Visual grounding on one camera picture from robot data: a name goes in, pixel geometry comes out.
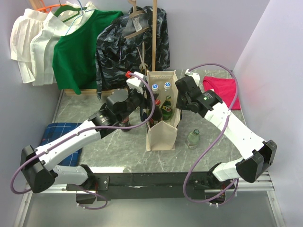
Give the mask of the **Coca-Cola glass bottle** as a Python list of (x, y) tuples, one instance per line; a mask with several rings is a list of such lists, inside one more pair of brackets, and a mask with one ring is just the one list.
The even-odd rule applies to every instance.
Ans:
[(120, 123), (120, 127), (122, 127), (122, 131), (123, 132), (127, 132), (130, 131), (131, 129), (129, 129), (128, 127), (131, 127), (131, 124), (129, 122), (129, 116), (126, 117), (125, 119), (123, 119)]
[(160, 100), (155, 100), (155, 110), (153, 112), (153, 115), (151, 119), (149, 120), (150, 127), (153, 127), (154, 125), (158, 124), (160, 121), (162, 121), (162, 111), (160, 109)]

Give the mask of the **green Perrier bottle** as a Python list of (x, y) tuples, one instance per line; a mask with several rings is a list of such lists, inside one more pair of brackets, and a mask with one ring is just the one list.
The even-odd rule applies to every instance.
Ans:
[(164, 103), (161, 106), (162, 118), (164, 121), (167, 121), (172, 116), (172, 102), (171, 96), (166, 96)]

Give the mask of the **cream canvas tote bag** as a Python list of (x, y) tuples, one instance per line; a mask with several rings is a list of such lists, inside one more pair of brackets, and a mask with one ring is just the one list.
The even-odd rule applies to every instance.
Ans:
[[(148, 151), (174, 150), (175, 141), (178, 133), (181, 111), (176, 108), (178, 89), (175, 82), (178, 80), (176, 71), (149, 71), (147, 72), (147, 82), (150, 87), (156, 84), (159, 87), (159, 99), (165, 101), (167, 95), (172, 97), (172, 116), (167, 121), (161, 121), (155, 126), (150, 127), (146, 123), (146, 149)], [(164, 85), (171, 84), (171, 91), (164, 91)]]

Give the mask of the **clear Chang soda bottle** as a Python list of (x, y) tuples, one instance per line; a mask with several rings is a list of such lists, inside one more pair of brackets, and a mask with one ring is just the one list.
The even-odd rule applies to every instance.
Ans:
[(200, 131), (198, 129), (194, 129), (192, 132), (188, 134), (187, 146), (189, 149), (195, 149), (199, 141), (200, 141)]

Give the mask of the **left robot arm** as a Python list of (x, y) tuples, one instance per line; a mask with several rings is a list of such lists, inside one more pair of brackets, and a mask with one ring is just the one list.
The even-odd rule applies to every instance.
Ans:
[(119, 129), (120, 123), (137, 107), (153, 108), (154, 95), (137, 89), (117, 90), (79, 127), (60, 138), (33, 148), (22, 149), (20, 167), (30, 191), (40, 193), (55, 184), (75, 184), (84, 190), (95, 188), (95, 174), (87, 165), (59, 166), (59, 163), (84, 146)]

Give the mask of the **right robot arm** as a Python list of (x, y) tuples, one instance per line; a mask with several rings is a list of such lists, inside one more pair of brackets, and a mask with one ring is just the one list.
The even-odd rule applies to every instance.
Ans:
[(207, 177), (212, 188), (219, 188), (224, 181), (242, 178), (246, 182), (255, 182), (273, 163), (277, 145), (274, 141), (265, 141), (252, 132), (229, 109), (227, 104), (214, 92), (202, 92), (191, 76), (185, 76), (175, 83), (178, 89), (176, 107), (199, 114), (234, 144), (241, 158), (215, 165)]

